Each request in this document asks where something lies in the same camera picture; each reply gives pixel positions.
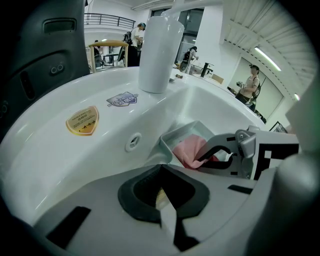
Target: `white sink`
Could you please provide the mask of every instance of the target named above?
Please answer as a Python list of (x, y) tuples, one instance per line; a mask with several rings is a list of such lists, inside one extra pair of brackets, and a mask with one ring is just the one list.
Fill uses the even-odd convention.
[[(0, 145), (1, 193), (12, 214), (33, 225), (88, 182), (167, 163), (157, 147), (159, 137), (192, 121), (201, 121), (214, 134), (249, 125), (264, 130), (241, 102), (201, 79), (183, 74), (165, 93), (152, 94), (138, 89), (138, 73), (133, 67), (84, 76), (42, 97), (19, 117)], [(138, 94), (137, 102), (108, 106), (107, 99), (125, 92)], [(94, 133), (71, 133), (66, 120), (90, 106), (99, 113)], [(141, 134), (136, 148), (125, 151), (136, 133)]]

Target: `overflow drain hole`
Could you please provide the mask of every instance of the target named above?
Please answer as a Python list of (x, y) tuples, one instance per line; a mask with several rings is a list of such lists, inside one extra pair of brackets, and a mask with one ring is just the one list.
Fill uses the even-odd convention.
[(125, 144), (125, 151), (127, 152), (133, 151), (138, 146), (138, 143), (141, 138), (142, 138), (142, 135), (139, 132), (136, 132), (135, 134), (131, 135), (127, 143)]

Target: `ceiling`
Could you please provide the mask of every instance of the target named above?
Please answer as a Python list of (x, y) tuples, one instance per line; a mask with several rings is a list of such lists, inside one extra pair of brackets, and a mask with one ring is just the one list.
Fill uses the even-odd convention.
[[(302, 94), (312, 81), (318, 58), (300, 25), (276, 0), (236, 0), (224, 40), (249, 53), (267, 67), (293, 96)], [(255, 50), (259, 47), (280, 68)]]

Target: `sticker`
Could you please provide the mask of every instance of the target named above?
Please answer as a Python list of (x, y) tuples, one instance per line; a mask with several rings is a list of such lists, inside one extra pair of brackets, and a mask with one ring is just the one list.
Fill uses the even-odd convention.
[(95, 106), (75, 113), (65, 124), (66, 127), (75, 135), (90, 136), (94, 133), (99, 121), (99, 113)]
[(130, 104), (137, 103), (138, 94), (132, 94), (130, 92), (120, 93), (117, 96), (108, 98), (106, 101), (109, 102), (108, 107), (126, 107)]

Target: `balcony railing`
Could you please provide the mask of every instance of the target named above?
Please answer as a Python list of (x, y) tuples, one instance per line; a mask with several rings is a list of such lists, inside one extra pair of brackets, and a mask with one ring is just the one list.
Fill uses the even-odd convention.
[(135, 20), (101, 13), (85, 13), (84, 25), (108, 25), (132, 30)]

